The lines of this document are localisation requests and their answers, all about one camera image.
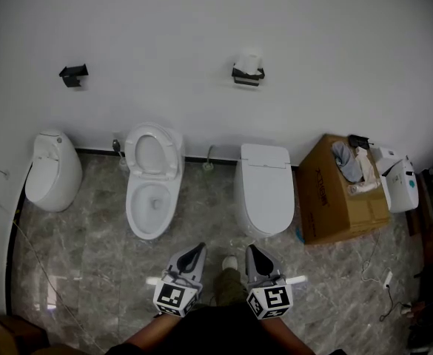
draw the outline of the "smart toilet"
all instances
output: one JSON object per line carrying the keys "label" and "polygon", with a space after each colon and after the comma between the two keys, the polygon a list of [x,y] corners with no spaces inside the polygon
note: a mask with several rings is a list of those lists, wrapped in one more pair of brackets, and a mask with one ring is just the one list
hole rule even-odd
{"label": "smart toilet", "polygon": [[292,222],[295,202],[289,152],[244,144],[234,182],[236,220],[254,238],[271,237]]}
{"label": "smart toilet", "polygon": [[184,173],[180,133],[157,124],[137,125],[124,146],[130,170],[126,214],[135,235],[152,240],[172,221]]}
{"label": "smart toilet", "polygon": [[33,144],[33,163],[25,183],[25,195],[45,211],[60,212],[75,199],[82,175],[70,139],[58,130],[44,130]]}

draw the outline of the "person's arm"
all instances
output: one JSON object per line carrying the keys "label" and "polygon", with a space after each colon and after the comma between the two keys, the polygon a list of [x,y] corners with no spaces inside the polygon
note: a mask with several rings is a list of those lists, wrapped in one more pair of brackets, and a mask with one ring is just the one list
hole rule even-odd
{"label": "person's arm", "polygon": [[180,320],[180,317],[172,314],[162,314],[145,328],[132,335],[126,343],[135,345],[144,352],[151,351],[164,340]]}
{"label": "person's arm", "polygon": [[315,355],[310,348],[287,328],[280,318],[262,319],[261,325],[282,348],[289,354]]}

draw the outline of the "olive green pants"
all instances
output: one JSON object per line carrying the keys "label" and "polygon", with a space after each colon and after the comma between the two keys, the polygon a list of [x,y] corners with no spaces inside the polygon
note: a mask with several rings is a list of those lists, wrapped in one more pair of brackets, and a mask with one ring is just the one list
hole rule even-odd
{"label": "olive green pants", "polygon": [[213,281],[217,306],[246,302],[247,290],[241,284],[241,274],[233,268],[224,269]]}

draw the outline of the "toilet lid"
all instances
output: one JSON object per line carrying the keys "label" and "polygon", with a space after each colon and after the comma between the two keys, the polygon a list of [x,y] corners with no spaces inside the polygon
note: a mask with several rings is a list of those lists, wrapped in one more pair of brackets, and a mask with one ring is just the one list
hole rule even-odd
{"label": "toilet lid", "polygon": [[175,179],[178,152],[172,137],[157,125],[137,125],[127,136],[124,151],[129,170],[140,178]]}
{"label": "toilet lid", "polygon": [[260,145],[241,147],[247,215],[259,231],[277,234],[289,227],[295,209],[289,153],[283,147],[254,146]]}
{"label": "toilet lid", "polygon": [[27,198],[33,203],[40,201],[51,190],[57,176],[57,160],[46,157],[36,158],[25,183]]}

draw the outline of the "cloth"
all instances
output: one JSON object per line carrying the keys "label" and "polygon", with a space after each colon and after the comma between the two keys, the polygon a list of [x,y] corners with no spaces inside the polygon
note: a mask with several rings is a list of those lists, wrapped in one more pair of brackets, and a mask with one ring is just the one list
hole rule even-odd
{"label": "cloth", "polygon": [[[207,306],[186,315],[153,354],[284,354],[262,328],[247,303]],[[123,344],[107,355],[137,355],[144,352]]]}
{"label": "cloth", "polygon": [[241,274],[233,268],[223,270],[213,282],[217,306],[246,302],[247,290],[241,284]]}
{"label": "cloth", "polygon": [[332,144],[332,153],[335,156],[336,164],[346,180],[357,183],[363,177],[361,167],[356,162],[349,147],[341,141]]}
{"label": "cloth", "polygon": [[367,183],[376,181],[374,167],[372,166],[371,162],[367,158],[367,151],[362,147],[357,147],[356,154],[358,154],[356,155],[356,161],[358,162],[359,167],[361,168],[364,181]]}

